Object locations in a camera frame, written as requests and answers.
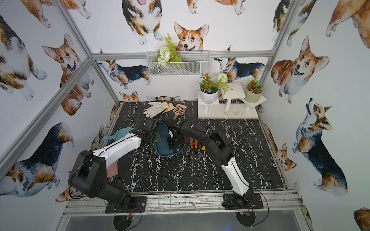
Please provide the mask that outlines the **teal storage tray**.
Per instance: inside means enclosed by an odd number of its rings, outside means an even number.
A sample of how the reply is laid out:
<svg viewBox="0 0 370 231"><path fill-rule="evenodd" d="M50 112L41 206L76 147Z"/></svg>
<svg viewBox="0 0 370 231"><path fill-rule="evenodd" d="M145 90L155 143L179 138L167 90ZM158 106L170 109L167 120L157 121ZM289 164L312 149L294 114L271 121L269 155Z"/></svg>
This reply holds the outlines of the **teal storage tray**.
<svg viewBox="0 0 370 231"><path fill-rule="evenodd" d="M165 120L158 121L158 129L156 131L155 148L160 157L171 157L180 154L182 147L170 147L168 138L172 138L169 129L165 125Z"/></svg>

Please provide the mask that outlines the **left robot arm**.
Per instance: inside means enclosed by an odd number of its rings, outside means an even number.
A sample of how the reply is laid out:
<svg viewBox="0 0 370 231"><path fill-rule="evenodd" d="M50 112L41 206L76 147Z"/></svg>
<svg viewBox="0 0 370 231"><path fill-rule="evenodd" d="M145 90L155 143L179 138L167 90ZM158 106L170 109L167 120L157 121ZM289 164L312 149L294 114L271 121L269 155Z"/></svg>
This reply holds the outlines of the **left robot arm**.
<svg viewBox="0 0 370 231"><path fill-rule="evenodd" d="M142 144L155 142L158 121L148 118L139 129L128 130L114 143L95 151L82 151L73 166L68 185L86 197L98 197L115 204L123 211L133 208L131 194L108 182L109 167Z"/></svg>

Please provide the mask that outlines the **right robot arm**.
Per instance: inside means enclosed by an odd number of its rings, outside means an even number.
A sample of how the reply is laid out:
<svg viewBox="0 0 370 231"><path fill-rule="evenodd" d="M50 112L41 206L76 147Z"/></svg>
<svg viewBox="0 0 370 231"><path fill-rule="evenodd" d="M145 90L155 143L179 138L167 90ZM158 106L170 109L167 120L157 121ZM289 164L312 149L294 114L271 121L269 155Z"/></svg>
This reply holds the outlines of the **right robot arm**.
<svg viewBox="0 0 370 231"><path fill-rule="evenodd" d="M170 118L166 120L165 124L171 131L175 144L184 141L185 137L199 141L205 147L206 154L214 164L223 169L231 182L234 192L233 201L229 203L223 202L224 208L242 209L250 203L254 191L241 173L232 145L226 135L222 132L206 130L185 120L176 121Z"/></svg>

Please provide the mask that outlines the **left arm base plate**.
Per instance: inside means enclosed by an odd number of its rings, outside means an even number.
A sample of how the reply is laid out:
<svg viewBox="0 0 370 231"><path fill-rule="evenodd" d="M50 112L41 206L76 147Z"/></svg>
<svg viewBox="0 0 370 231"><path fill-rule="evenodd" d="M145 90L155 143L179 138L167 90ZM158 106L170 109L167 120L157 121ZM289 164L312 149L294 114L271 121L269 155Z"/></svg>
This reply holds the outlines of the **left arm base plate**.
<svg viewBox="0 0 370 231"><path fill-rule="evenodd" d="M146 196L131 196L130 198L126 198L122 204L117 205L112 202L108 202L105 213L143 213L145 212L146 204Z"/></svg>

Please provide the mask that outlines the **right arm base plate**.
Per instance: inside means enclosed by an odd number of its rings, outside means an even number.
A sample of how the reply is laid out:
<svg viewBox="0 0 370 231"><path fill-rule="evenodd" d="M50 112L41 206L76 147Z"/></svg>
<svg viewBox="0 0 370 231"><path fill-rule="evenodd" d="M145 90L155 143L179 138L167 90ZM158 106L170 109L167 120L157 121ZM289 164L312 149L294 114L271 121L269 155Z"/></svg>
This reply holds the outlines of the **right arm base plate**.
<svg viewBox="0 0 370 231"><path fill-rule="evenodd" d="M226 210L249 210L264 208L263 200L259 193L254 193L249 201L246 201L242 196L233 194L224 194L222 207Z"/></svg>

